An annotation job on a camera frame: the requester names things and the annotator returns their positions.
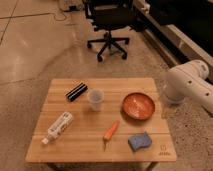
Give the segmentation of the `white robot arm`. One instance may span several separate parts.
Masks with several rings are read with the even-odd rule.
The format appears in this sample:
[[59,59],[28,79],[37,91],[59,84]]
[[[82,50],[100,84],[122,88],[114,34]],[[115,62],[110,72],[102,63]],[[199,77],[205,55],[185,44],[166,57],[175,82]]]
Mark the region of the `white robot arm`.
[[202,60],[170,68],[165,74],[162,102],[168,106],[179,106],[189,97],[213,118],[213,85],[206,81],[208,75],[209,67]]

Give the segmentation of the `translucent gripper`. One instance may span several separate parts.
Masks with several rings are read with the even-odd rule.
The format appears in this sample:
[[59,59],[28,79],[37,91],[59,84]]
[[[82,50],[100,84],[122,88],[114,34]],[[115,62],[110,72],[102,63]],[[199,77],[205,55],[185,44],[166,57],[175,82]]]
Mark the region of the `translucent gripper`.
[[160,100],[162,104],[162,118],[167,119],[168,117],[174,115],[182,103],[173,103],[168,97],[162,93],[160,95]]

